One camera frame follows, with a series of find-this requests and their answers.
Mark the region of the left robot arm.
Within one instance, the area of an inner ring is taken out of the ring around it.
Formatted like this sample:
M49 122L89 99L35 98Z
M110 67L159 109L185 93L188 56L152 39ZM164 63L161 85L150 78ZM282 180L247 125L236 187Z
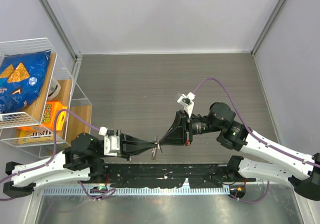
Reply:
M155 156L160 148L157 140L141 140L124 133L108 131L103 139L98 139L83 132L70 147L49 158L29 164L8 162L2 191L10 199L16 199L54 184L78 181L103 183L109 177L104 158L117 157L130 161L133 156L148 150Z

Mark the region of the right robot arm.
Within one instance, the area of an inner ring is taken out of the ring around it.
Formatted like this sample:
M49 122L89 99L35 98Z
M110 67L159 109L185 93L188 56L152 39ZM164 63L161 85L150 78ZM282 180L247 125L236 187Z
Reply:
M223 147L263 159L256 162L233 155L226 169L232 181L262 179L292 188L298 195L312 200L320 199L320 154L298 152L273 142L256 131L235 121L235 112L223 102L210 106L208 115L176 112L169 130L160 139L160 145L188 146L195 135L218 132L216 140Z

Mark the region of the silver keyring with clips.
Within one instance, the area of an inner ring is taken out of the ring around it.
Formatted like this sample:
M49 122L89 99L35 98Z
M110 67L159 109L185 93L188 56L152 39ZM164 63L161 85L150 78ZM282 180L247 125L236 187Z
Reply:
M161 153L163 153L160 142L158 140L158 137L155 138L154 140L154 144L155 147L152 149L151 151L151 160L154 161L156 159L157 156L157 152L160 151Z

